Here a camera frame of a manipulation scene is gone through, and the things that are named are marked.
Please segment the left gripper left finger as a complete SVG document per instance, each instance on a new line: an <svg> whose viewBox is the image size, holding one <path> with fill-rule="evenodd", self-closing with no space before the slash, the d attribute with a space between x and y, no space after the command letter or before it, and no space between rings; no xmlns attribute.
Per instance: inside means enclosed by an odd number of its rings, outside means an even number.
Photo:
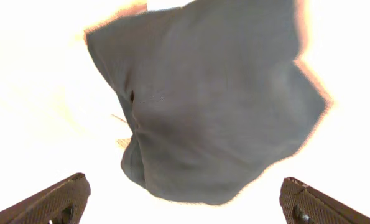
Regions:
<svg viewBox="0 0 370 224"><path fill-rule="evenodd" d="M76 173L0 211L0 224L79 224L90 194L85 174Z"/></svg>

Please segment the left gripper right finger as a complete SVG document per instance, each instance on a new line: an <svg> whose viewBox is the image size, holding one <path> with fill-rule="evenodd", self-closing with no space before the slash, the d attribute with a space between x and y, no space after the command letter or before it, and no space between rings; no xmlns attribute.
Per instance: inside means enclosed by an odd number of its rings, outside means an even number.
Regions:
<svg viewBox="0 0 370 224"><path fill-rule="evenodd" d="M288 224L370 224L370 218L294 177L286 177L279 197Z"/></svg>

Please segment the black polo shirt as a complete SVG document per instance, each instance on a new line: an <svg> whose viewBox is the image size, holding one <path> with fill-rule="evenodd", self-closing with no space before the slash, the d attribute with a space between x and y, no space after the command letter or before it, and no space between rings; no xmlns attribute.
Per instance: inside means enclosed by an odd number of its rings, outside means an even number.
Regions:
<svg viewBox="0 0 370 224"><path fill-rule="evenodd" d="M121 167L152 195L220 205L294 154L326 104L294 63L290 0L202 0L86 35L132 131Z"/></svg>

